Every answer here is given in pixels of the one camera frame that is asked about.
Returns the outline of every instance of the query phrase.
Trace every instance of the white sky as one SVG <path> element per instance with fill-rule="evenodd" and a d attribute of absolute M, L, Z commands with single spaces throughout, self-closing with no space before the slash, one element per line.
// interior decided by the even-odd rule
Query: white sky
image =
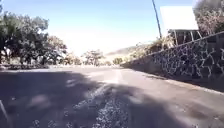
<path fill-rule="evenodd" d="M 100 49 L 104 53 L 136 45 L 155 39 L 155 36 L 136 34 L 132 32 L 119 32 L 99 27 L 60 29 L 49 31 L 51 35 L 61 38 L 76 55 L 80 56 L 88 50 Z"/>

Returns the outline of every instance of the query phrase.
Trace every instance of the sign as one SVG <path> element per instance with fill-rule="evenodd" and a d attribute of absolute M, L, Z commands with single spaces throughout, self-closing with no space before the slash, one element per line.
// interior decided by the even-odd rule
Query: sign
<path fill-rule="evenodd" d="M 164 6 L 160 8 L 167 30 L 198 30 L 191 6 Z"/>

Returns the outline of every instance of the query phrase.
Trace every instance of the distant tree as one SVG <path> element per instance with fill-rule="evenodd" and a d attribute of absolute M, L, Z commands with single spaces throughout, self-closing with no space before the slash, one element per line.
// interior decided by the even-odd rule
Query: distant tree
<path fill-rule="evenodd" d="M 121 64 L 123 62 L 123 59 L 122 58 L 115 58 L 114 60 L 113 60 L 113 63 L 115 64 L 115 65 L 119 65 L 119 64 Z"/>
<path fill-rule="evenodd" d="M 86 58 L 86 64 L 98 65 L 99 59 L 103 58 L 103 53 L 100 50 L 92 50 L 84 53 L 82 56 Z"/>

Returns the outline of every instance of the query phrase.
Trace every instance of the bush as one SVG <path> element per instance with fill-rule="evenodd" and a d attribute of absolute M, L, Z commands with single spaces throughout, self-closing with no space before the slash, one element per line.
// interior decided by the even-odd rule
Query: bush
<path fill-rule="evenodd" d="M 115 64 L 115 65 L 119 65 L 119 64 L 121 64 L 123 62 L 123 59 L 122 58 L 115 58 L 114 60 L 113 60 L 113 63 Z"/>

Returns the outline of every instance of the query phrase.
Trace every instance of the wall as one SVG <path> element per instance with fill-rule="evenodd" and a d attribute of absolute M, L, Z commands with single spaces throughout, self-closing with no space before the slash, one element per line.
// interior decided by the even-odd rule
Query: wall
<path fill-rule="evenodd" d="M 149 72 L 152 63 L 174 76 L 220 77 L 224 75 L 224 32 L 148 55 L 124 67 Z"/>

